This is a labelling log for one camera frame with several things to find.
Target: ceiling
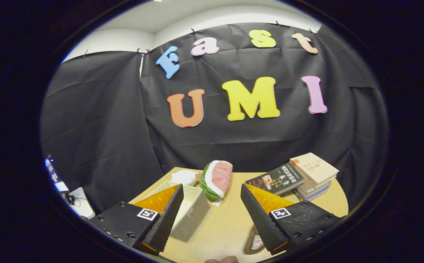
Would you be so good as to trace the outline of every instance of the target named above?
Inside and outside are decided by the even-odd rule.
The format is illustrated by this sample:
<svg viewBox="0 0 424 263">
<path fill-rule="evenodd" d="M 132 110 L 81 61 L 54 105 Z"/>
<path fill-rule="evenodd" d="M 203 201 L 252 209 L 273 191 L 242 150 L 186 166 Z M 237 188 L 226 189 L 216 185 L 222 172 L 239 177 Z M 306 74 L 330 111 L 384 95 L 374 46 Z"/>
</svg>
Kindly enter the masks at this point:
<svg viewBox="0 0 424 263">
<path fill-rule="evenodd" d="M 113 18 L 97 30 L 131 29 L 155 34 L 179 20 L 218 7 L 233 5 L 260 5 L 287 10 L 293 13 L 300 11 L 277 0 L 164 0 L 148 1 Z"/>
</svg>

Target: pink letter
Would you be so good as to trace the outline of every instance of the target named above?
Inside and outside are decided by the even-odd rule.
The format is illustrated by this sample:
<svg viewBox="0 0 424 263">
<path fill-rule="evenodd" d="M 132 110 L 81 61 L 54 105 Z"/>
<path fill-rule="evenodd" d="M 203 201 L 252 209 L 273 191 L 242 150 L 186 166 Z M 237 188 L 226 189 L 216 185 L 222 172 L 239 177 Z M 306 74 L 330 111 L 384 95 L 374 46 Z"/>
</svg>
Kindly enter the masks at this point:
<svg viewBox="0 0 424 263">
<path fill-rule="evenodd" d="M 319 86 L 319 82 L 321 82 L 321 79 L 316 76 L 304 76 L 301 77 L 301 80 L 308 86 L 309 99 L 311 101 L 311 106 L 309 106 L 308 108 L 309 113 L 326 113 L 327 106 L 324 105 L 321 87 Z"/>
<path fill-rule="evenodd" d="M 191 54 L 193 56 L 200 56 L 207 54 L 214 54 L 219 51 L 219 47 L 217 47 L 217 40 L 213 37 L 204 37 L 199 40 L 194 41 L 193 45 L 195 47 L 192 48 Z"/>
</svg>

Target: black backdrop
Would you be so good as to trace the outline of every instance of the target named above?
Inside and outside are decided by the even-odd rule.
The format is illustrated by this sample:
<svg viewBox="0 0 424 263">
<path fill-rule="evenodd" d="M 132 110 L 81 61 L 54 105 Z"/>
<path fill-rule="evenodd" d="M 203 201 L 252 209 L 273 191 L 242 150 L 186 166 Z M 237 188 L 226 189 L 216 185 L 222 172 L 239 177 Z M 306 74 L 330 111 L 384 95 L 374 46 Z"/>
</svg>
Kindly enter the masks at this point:
<svg viewBox="0 0 424 263">
<path fill-rule="evenodd" d="M 248 32 L 267 30 L 274 48 L 257 48 Z M 292 34 L 312 39 L 305 51 Z M 192 43 L 215 37 L 216 54 L 194 57 Z M 155 62 L 175 45 L 180 69 L 170 79 Z M 322 27 L 317 34 L 265 23 L 217 26 L 171 40 L 142 63 L 135 52 L 102 52 L 59 67 L 42 111 L 42 148 L 52 154 L 70 190 L 82 186 L 98 211 L 130 200 L 173 167 L 202 169 L 227 160 L 234 171 L 268 171 L 313 152 L 340 170 L 349 207 L 359 202 L 382 171 L 388 139 L 380 85 L 352 47 Z M 321 79 L 327 113 L 310 114 L 301 77 Z M 277 118 L 229 121 L 222 84 L 239 80 L 251 92 L 259 77 L 273 77 Z M 167 97 L 202 88 L 204 118 L 176 126 Z M 185 96 L 184 115 L 192 100 Z"/>
<path fill-rule="evenodd" d="M 98 212 L 130 201 L 162 174 L 142 110 L 141 58 L 104 52 L 67 61 L 44 99 L 43 152 Z"/>
</svg>

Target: letter f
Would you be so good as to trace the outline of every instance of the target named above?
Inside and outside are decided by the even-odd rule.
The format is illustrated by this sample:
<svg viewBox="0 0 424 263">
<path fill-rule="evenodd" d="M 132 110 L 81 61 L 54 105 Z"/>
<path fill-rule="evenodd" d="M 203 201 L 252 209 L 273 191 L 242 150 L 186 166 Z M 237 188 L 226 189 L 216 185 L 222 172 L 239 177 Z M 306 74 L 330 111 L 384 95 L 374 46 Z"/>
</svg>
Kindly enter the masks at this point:
<svg viewBox="0 0 424 263">
<path fill-rule="evenodd" d="M 163 53 L 160 58 L 158 58 L 155 64 L 160 65 L 165 72 L 167 72 L 167 79 L 171 78 L 179 69 L 180 65 L 173 64 L 173 62 L 178 62 L 178 55 L 175 52 L 178 48 L 176 46 L 171 46 Z"/>
</svg>

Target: black book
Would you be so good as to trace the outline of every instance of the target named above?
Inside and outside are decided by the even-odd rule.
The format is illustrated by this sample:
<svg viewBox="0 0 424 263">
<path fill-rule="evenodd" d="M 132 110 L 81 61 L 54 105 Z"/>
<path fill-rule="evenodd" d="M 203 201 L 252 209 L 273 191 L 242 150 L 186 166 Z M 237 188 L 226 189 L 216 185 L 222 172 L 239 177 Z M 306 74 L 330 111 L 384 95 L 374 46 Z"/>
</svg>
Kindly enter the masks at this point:
<svg viewBox="0 0 424 263">
<path fill-rule="evenodd" d="M 275 195 L 282 195 L 304 183 L 304 179 L 290 163 L 286 163 L 268 173 L 247 180 L 246 183 Z"/>
</svg>

